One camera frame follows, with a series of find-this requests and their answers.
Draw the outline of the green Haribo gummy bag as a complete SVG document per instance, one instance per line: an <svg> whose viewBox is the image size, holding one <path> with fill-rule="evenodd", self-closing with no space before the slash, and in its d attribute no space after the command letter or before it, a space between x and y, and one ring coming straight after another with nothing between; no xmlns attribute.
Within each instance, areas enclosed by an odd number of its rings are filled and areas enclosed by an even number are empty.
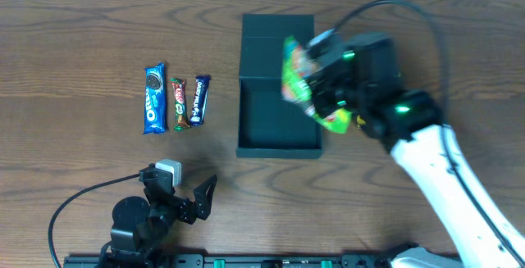
<svg viewBox="0 0 525 268"><path fill-rule="evenodd" d="M337 134L345 134L350 125L352 113L336 108L328 116L320 116L313 101L313 88L307 83L311 75L319 70L317 63L293 37L287 37L283 45L281 72L281 94L287 102L299 106L304 113L318 124Z"/></svg>

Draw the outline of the blue Oreo cookie pack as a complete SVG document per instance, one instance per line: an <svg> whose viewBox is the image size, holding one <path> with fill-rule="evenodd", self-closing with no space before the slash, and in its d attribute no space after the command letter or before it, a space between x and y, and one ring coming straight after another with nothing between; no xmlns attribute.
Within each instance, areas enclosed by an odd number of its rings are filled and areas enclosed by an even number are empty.
<svg viewBox="0 0 525 268"><path fill-rule="evenodd" d="M159 62L144 70L144 134L163 134L167 131L165 65Z"/></svg>

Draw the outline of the yellow Hacks candy bag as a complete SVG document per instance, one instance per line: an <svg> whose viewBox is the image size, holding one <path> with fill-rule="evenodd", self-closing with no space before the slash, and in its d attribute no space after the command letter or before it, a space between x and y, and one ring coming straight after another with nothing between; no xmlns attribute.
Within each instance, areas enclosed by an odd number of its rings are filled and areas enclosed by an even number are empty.
<svg viewBox="0 0 525 268"><path fill-rule="evenodd" d="M366 121L360 116L356 116L356 125L359 129L363 129L366 126Z"/></svg>

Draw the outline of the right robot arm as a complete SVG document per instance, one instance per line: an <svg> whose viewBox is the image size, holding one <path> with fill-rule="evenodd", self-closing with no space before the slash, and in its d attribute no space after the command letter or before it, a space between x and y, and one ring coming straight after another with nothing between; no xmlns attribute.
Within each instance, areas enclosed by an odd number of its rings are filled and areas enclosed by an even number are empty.
<svg viewBox="0 0 525 268"><path fill-rule="evenodd" d="M464 158L431 95L403 86L392 40L382 33L344 41L327 31L308 42L308 74L322 116L357 114L420 188L469 267L522 267L524 237L506 219Z"/></svg>

